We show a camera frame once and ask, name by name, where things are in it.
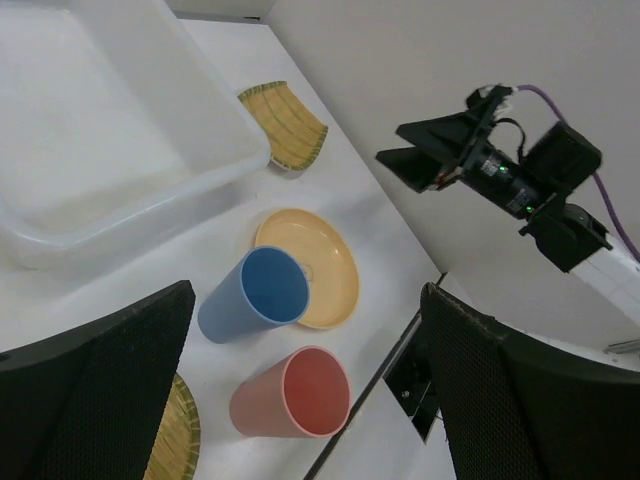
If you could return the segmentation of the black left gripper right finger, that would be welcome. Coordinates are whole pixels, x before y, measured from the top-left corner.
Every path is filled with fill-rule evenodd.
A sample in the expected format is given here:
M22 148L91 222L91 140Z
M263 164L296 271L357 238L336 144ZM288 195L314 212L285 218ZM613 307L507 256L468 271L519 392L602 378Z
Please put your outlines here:
M638 372L550 346L433 283L420 309L457 478L638 478Z

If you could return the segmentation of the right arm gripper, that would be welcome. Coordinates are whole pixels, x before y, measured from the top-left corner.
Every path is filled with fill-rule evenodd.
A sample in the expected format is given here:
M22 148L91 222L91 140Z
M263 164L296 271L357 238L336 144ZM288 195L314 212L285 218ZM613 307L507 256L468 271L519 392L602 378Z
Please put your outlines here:
M517 219L529 219L558 198L564 201L602 164L602 152L565 120L558 119L531 147L509 99L521 87L475 90L467 109L453 115L401 124L396 134L414 147L383 150L375 159L416 193L461 182ZM503 124L520 132L511 158L490 137Z

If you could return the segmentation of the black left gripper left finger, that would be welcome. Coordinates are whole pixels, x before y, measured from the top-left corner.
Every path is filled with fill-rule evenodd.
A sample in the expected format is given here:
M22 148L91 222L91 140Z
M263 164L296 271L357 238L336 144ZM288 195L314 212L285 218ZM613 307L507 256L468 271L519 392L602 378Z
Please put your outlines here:
M3 352L2 478L143 478L194 305L181 280Z

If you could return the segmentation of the round bamboo woven tray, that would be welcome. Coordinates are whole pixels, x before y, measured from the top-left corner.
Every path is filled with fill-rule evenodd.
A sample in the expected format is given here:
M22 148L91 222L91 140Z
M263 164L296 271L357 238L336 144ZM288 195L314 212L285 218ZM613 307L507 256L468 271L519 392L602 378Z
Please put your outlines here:
M174 375L144 480L192 480L201 445L194 397L182 377Z

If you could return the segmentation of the square bamboo woven tray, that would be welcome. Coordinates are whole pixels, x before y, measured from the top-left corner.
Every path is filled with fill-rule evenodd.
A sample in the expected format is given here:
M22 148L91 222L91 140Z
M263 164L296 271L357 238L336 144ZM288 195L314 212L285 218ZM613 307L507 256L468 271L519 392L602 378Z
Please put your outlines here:
M315 162L329 127L300 101L286 81L253 86L242 91L238 99L265 132L273 163L298 172Z

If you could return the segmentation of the yellow plastic plate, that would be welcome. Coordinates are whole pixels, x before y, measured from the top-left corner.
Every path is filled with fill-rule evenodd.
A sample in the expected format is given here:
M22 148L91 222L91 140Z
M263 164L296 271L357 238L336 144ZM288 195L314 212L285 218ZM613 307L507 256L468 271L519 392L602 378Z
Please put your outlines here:
M300 264L310 288L301 325L329 330L351 317L359 299L357 266L342 236L326 220L302 209L281 209L261 223L254 244L278 247Z

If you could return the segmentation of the pink plastic cup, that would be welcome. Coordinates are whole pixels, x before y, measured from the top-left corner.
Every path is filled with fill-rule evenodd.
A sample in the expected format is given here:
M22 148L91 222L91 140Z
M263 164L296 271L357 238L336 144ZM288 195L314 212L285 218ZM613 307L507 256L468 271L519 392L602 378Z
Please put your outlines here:
M327 438L345 426L351 399L339 360L324 348L306 346L242 383L229 413L248 437Z

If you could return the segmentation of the blue plastic cup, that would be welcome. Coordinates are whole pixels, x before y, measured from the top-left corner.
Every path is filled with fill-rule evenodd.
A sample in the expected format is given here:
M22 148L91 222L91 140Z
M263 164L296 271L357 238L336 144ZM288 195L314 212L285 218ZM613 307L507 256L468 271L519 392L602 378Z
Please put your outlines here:
M294 324L310 303L309 282L299 263L274 246L250 250L201 303L204 336L225 344Z

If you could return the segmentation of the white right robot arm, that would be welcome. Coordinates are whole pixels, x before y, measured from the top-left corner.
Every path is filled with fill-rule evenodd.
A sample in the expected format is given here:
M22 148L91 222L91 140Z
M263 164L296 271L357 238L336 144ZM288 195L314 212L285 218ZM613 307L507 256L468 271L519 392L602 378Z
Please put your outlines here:
M416 192L462 183L522 222L559 270L632 319L639 254L570 195L602 154L564 119L516 158L490 142L505 121L505 85L475 90L463 112L405 123L377 160ZM563 351L484 315L434 284L421 292L415 360L435 386L460 479L635 479L639 375Z

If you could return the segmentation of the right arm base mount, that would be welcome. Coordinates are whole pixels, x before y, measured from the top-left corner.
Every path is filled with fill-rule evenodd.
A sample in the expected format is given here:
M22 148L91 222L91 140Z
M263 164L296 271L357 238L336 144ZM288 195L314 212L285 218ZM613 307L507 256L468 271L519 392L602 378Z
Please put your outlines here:
M440 405L432 373L422 344L426 328L419 312L403 332L400 345L384 380L423 441L436 420L441 420Z

